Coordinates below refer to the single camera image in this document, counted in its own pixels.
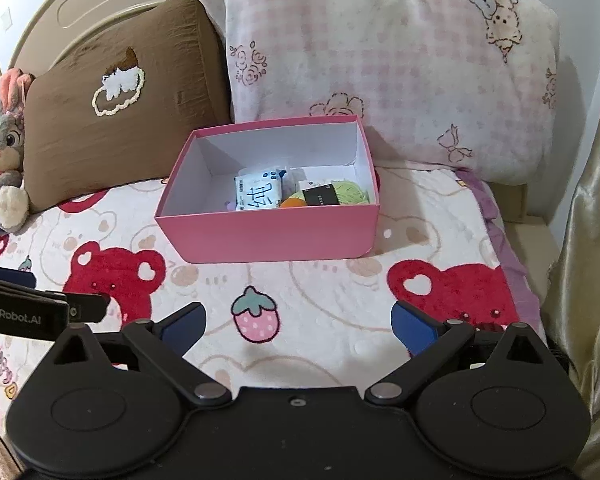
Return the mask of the green yarn ball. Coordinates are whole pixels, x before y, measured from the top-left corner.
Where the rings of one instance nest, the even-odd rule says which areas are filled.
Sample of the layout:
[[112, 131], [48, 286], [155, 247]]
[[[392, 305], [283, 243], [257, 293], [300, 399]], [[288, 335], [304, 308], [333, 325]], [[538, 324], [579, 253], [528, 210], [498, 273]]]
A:
[[370, 203], [368, 194], [351, 181], [335, 181], [321, 185], [306, 186], [300, 191], [291, 194], [291, 196], [303, 198], [306, 201], [306, 206], [349, 206]]

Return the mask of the blue white tissue pack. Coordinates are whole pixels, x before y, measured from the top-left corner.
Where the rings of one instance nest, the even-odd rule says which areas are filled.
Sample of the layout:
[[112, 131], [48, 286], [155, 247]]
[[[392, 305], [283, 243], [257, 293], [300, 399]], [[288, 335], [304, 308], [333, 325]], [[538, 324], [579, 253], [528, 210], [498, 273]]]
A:
[[268, 168], [238, 174], [234, 177], [236, 210], [278, 208], [283, 201], [286, 173], [283, 168]]

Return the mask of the orange makeup sponge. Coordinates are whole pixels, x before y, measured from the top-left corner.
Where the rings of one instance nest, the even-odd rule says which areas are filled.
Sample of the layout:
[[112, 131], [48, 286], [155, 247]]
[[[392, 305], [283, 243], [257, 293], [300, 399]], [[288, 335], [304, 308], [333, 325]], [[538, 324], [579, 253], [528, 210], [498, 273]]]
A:
[[303, 198], [291, 196], [280, 203], [280, 208], [305, 207], [306, 201]]

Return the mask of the grey bunny plush toy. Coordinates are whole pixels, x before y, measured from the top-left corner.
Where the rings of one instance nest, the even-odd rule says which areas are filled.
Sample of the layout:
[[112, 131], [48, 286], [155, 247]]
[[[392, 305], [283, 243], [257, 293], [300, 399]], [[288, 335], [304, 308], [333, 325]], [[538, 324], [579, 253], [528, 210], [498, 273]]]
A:
[[23, 184], [24, 104], [33, 77], [11, 68], [0, 77], [0, 231], [18, 232], [29, 215]]

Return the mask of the gold satin curtain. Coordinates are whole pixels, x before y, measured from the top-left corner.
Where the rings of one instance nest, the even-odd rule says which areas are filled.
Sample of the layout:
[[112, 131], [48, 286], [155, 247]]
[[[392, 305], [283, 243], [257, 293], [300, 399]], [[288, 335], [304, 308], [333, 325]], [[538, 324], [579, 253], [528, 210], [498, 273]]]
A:
[[546, 331], [570, 359], [571, 380], [592, 417], [577, 470], [582, 478], [600, 479], [600, 128], [573, 195], [543, 309]]

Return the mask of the pink cardboard box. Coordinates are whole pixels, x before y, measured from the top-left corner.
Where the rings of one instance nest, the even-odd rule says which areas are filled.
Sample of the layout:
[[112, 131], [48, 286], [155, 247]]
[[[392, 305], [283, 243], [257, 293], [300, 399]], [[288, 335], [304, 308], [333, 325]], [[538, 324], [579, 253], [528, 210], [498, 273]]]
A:
[[156, 210], [190, 263], [358, 258], [378, 216], [370, 148], [349, 115], [196, 130]]

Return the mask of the brown embroidered pillow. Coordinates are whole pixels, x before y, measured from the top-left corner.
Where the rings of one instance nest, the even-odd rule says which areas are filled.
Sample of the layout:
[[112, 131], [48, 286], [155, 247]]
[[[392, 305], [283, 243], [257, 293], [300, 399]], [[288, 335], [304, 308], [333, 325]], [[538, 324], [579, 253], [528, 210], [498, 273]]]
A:
[[24, 106], [30, 208], [164, 178], [189, 133], [228, 122], [218, 34], [198, 0], [166, 0], [33, 81]]

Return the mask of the pink checkered pillow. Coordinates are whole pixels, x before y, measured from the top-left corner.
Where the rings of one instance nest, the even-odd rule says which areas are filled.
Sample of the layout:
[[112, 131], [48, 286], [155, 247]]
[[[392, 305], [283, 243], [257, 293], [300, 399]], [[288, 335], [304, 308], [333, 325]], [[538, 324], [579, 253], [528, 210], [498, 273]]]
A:
[[557, 15], [538, 0], [199, 0], [236, 122], [354, 115], [380, 162], [529, 182], [552, 147]]

